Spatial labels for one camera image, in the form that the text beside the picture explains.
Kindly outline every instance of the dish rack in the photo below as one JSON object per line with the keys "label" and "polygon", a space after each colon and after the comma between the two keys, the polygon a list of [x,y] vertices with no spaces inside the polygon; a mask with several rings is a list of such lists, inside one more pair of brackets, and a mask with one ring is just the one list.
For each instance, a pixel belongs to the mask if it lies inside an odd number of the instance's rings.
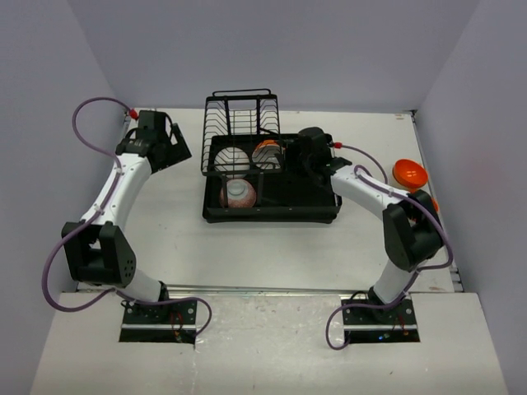
{"label": "dish rack", "polygon": [[[296,134],[280,133],[278,99],[269,89],[213,92],[206,99],[203,121],[201,171],[207,177],[203,217],[210,223],[330,223],[340,210],[340,197],[317,187],[308,177],[287,171],[287,144],[296,139]],[[273,155],[258,155],[259,147],[270,142]],[[234,165],[222,156],[225,149],[245,154]],[[227,199],[220,203],[221,191],[227,190],[233,176],[243,177],[254,188],[253,207],[228,207]]]}

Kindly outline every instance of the gray wall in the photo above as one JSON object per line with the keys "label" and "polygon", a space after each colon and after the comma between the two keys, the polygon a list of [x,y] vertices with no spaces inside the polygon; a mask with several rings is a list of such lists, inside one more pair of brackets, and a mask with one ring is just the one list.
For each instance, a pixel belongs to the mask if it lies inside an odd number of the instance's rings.
{"label": "gray wall", "polygon": [[[73,136],[71,113],[112,90],[65,0],[0,2],[0,49],[0,393],[15,395],[30,391],[54,314],[40,292],[44,259],[109,171]],[[95,105],[81,126],[111,146],[119,119]],[[62,253],[51,287],[72,287]]]}
{"label": "gray wall", "polygon": [[527,393],[527,2],[482,0],[417,130],[467,290],[511,394]]}
{"label": "gray wall", "polygon": [[270,87],[283,109],[415,109],[478,0],[69,0],[115,92],[203,107]]}

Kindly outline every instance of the red cable connector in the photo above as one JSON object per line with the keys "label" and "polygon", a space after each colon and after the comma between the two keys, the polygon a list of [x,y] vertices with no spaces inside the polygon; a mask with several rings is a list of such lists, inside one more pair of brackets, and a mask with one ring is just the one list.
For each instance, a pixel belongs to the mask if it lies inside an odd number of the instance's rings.
{"label": "red cable connector", "polygon": [[128,112],[128,115],[130,115],[130,118],[133,119],[134,121],[137,121],[139,119],[139,114],[135,109],[131,109]]}

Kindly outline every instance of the metal wire basket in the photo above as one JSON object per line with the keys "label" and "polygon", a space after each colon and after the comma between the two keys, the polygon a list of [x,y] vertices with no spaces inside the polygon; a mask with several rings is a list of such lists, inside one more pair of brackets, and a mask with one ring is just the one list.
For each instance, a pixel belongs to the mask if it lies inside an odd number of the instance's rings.
{"label": "metal wire basket", "polygon": [[205,105],[202,173],[244,177],[283,170],[278,100],[269,89],[216,91]]}

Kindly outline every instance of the white table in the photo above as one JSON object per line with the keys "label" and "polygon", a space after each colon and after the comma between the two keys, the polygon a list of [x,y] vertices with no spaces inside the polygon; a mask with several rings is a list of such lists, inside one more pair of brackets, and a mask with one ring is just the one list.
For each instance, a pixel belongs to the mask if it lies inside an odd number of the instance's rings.
{"label": "white table", "polygon": [[[64,294],[65,305],[87,294]],[[118,343],[123,308],[107,296],[55,315],[33,395],[506,395],[475,294],[413,294],[421,342],[330,350],[325,320],[337,295],[205,296],[211,325],[191,345]],[[198,324],[205,309],[198,307]],[[342,316],[331,327],[342,341]]]}
{"label": "white table", "polygon": [[[154,174],[133,206],[125,234],[143,271],[185,286],[358,290],[375,283],[386,262],[382,224],[355,202],[344,201],[331,225],[208,224],[202,218],[203,110],[159,110],[180,125],[193,157]],[[388,174],[400,158],[422,161],[409,114],[281,111],[280,121],[282,133],[319,126],[335,141],[370,152]],[[360,154],[337,153],[380,177]],[[444,251],[432,261],[443,263]],[[448,269],[423,273],[413,290],[451,292]]]}

